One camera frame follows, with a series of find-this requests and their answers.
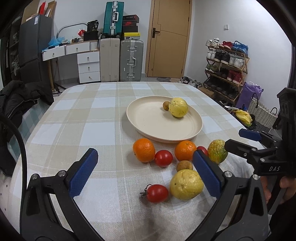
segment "blue gripper pad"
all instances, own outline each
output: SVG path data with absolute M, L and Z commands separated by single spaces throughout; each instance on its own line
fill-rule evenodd
M 216 169 L 216 171 L 218 171 L 218 175 L 221 175 L 221 177 L 223 173 L 222 170 L 216 163 L 211 162 L 211 160 L 200 150 L 195 151 L 193 153 L 192 162 L 198 174 L 200 175 L 202 181 L 204 182 L 207 190 L 209 191 L 210 195 L 218 199 L 220 197 L 222 185 L 224 183 L 221 183 L 222 179 L 218 178 L 217 174 L 215 174 L 210 165 L 213 166 L 214 169 Z
M 249 139 L 249 140 L 252 140 L 252 141 L 261 141 L 261 139 L 262 139 L 259 132 L 249 131 L 246 129 L 240 129 L 239 136 Z
M 77 162 L 79 165 L 77 165 L 77 170 L 69 182 L 70 197 L 74 198 L 75 196 L 80 195 L 89 176 L 91 175 L 96 164 L 98 163 L 98 158 L 99 158 L 98 152 L 95 149 L 90 148 L 83 155 L 83 157 L 80 159 L 80 161 Z

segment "black jacket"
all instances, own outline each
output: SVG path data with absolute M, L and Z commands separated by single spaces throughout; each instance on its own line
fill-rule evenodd
M 0 91 L 0 112 L 18 128 L 23 114 L 37 104 L 38 99 L 48 105 L 54 102 L 49 85 L 42 82 L 24 84 L 22 81 L 13 80 Z M 12 136 L 12 132 L 0 123 L 0 169 L 6 176 L 12 176 L 16 164 L 7 149 L 7 142 Z

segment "gray suitcase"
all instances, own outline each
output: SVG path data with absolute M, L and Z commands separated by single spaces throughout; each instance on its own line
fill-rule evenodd
M 100 72 L 101 82 L 119 81 L 120 39 L 101 39 Z
M 123 40 L 120 43 L 120 80 L 140 81 L 142 76 L 144 43 L 141 40 Z

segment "refrigerator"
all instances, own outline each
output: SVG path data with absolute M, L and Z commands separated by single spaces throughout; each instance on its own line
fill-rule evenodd
M 37 15 L 20 26 L 19 62 L 21 80 L 26 84 L 42 81 L 50 84 L 47 61 L 42 50 L 48 47 L 52 19 Z

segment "tomato stem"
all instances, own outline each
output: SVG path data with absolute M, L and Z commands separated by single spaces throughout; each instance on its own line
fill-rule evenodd
M 141 198 L 143 198 L 143 197 L 145 197 L 147 195 L 147 189 L 148 189 L 149 186 L 152 186 L 152 184 L 148 184 L 146 186 L 146 188 L 144 189 L 144 192 L 140 192 L 140 194 L 142 194 Z

